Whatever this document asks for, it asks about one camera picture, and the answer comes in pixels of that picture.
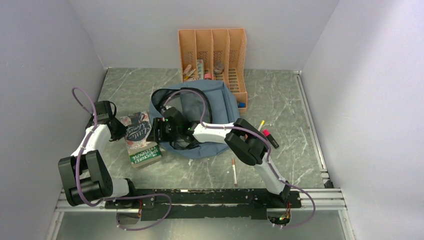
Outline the floral Little Women book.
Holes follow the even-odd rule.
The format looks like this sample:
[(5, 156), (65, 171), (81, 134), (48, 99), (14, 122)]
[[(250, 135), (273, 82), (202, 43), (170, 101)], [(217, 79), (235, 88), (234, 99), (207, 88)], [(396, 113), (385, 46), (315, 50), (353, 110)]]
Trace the floral Little Women book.
[(157, 145), (154, 141), (147, 141), (152, 126), (147, 111), (132, 113), (119, 118), (126, 126), (124, 137), (129, 155), (134, 155)]

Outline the blue student backpack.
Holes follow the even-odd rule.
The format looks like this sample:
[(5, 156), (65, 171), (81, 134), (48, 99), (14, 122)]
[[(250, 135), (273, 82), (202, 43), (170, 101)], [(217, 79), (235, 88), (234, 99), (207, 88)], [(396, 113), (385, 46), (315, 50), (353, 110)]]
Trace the blue student backpack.
[[(175, 107), (190, 122), (199, 121), (205, 104), (207, 110), (203, 116), (205, 123), (228, 124), (240, 118), (236, 97), (219, 80), (195, 80), (182, 82), (153, 91), (149, 103), (149, 120), (162, 118), (164, 108)], [(202, 159), (220, 155), (229, 149), (224, 143), (205, 142), (183, 149), (169, 141), (160, 142), (167, 152), (189, 159)]]

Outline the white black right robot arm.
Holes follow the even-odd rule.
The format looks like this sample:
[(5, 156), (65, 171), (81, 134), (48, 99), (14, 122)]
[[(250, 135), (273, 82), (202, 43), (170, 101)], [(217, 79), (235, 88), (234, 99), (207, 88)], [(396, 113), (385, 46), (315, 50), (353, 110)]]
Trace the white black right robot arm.
[(152, 120), (148, 142), (166, 143), (178, 150), (192, 149), (202, 143), (226, 144), (237, 158), (254, 167), (270, 193), (270, 202), (282, 207), (289, 200), (291, 186), (271, 159), (266, 137), (243, 118), (226, 124), (189, 121), (174, 107)]

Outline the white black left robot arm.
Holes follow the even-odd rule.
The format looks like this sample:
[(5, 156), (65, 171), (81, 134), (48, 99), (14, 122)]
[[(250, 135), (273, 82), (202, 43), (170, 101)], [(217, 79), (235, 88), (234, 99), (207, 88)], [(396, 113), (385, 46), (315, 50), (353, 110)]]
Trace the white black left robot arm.
[(85, 138), (71, 156), (58, 162), (67, 202), (71, 206), (82, 205), (76, 177), (80, 179), (80, 188), (88, 202), (118, 198), (126, 208), (134, 207), (139, 200), (139, 194), (129, 188), (124, 178), (113, 179), (102, 158), (108, 142), (118, 141), (126, 135), (127, 127), (116, 118), (116, 105), (110, 101), (94, 103), (97, 116), (97, 128), (94, 128), (94, 118), (86, 125)]

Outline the green Treehouse book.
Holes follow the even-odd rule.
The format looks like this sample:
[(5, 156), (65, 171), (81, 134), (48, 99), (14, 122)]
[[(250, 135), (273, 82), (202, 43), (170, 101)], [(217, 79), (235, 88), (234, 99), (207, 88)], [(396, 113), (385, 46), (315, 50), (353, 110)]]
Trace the green Treehouse book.
[(150, 165), (152, 163), (155, 163), (161, 157), (162, 153), (157, 145), (129, 155), (131, 166), (133, 168)]

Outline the white green card box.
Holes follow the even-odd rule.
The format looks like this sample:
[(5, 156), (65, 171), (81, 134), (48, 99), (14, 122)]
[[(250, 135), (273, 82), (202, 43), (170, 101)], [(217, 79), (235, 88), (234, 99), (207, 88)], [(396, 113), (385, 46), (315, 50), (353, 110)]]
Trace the white green card box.
[(197, 59), (196, 60), (196, 70), (197, 70), (197, 79), (201, 80), (204, 78), (205, 74), (205, 65), (203, 59)]

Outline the brown round tape roll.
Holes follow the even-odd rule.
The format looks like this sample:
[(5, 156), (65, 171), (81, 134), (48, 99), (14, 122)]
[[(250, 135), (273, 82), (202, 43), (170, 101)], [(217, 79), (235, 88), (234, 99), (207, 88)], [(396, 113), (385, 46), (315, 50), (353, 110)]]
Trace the brown round tape roll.
[(221, 75), (224, 72), (224, 69), (225, 69), (225, 65), (220, 61), (215, 62), (213, 65), (213, 73), (216, 76)]

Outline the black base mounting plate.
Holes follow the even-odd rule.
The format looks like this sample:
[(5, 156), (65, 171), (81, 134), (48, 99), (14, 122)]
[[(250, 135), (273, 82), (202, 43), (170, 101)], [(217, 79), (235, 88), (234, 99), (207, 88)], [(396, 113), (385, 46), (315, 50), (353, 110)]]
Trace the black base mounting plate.
[(284, 200), (265, 188), (238, 189), (132, 189), (129, 199), (109, 200), (107, 210), (141, 211), (142, 221), (203, 218), (266, 220), (268, 209), (299, 209), (300, 194), (290, 191)]

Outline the orange plastic file organizer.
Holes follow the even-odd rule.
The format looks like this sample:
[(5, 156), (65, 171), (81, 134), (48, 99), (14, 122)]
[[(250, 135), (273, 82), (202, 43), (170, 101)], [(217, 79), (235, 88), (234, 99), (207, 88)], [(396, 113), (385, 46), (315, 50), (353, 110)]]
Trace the orange plastic file organizer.
[[(247, 37), (243, 28), (178, 30), (181, 81), (187, 65), (192, 65), (196, 71), (184, 82), (197, 80), (197, 60), (202, 59), (204, 76), (210, 74), (213, 80), (224, 82), (236, 97), (237, 103), (246, 103), (245, 108), (238, 108), (240, 113), (245, 113), (248, 109), (244, 81), (246, 47)], [(214, 74), (215, 62), (222, 62), (225, 66), (221, 75)]]

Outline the brown white marker pen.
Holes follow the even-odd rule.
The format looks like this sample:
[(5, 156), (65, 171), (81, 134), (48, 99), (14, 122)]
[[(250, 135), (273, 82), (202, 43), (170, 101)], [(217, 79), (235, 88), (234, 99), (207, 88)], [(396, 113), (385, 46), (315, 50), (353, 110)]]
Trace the brown white marker pen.
[(231, 167), (232, 167), (232, 174), (233, 174), (233, 184), (235, 187), (237, 187), (238, 186), (237, 169), (236, 169), (236, 161), (234, 157), (231, 159)]

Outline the yellow white marker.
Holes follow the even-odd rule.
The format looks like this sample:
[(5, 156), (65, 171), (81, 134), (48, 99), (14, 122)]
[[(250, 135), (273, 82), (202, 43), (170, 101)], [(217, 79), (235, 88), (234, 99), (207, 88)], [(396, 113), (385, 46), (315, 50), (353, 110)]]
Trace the yellow white marker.
[(260, 131), (263, 128), (264, 124), (265, 124), (265, 121), (262, 120), (257, 130)]

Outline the pink black highlighter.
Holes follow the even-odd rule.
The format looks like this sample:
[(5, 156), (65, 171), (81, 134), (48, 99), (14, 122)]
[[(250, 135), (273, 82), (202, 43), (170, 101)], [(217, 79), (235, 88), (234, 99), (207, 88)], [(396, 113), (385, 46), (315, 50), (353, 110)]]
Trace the pink black highlighter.
[(275, 140), (275, 138), (271, 135), (271, 133), (267, 129), (264, 129), (262, 131), (262, 133), (265, 135), (265, 137), (267, 138), (267, 140), (270, 142), (270, 144), (275, 149), (278, 149), (280, 147), (280, 145), (278, 144), (278, 142)]

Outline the aluminium frame rail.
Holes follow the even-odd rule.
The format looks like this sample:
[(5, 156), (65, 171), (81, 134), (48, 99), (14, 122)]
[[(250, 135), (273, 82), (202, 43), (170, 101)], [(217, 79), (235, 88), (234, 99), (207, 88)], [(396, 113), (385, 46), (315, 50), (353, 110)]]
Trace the aluminium frame rail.
[[(312, 204), (311, 200), (307, 197), (306, 194), (300, 193), (299, 199), (301, 202), (300, 210), (311, 211), (315, 208), (317, 211), (326, 211), (326, 210), (335, 210), (335, 211), (345, 211), (347, 205), (343, 197), (342, 191), (338, 188), (318, 188), (318, 189), (308, 189), (307, 192), (314, 200)], [(89, 213), (89, 212), (118, 212), (118, 213), (134, 213), (134, 209), (107, 209), (105, 203), (102, 202), (97, 206), (91, 207), (86, 204), (81, 204), (78, 206), (69, 205), (66, 200), (64, 191), (61, 191), (59, 199), (57, 200), (55, 212), (78, 212), (78, 213)]]

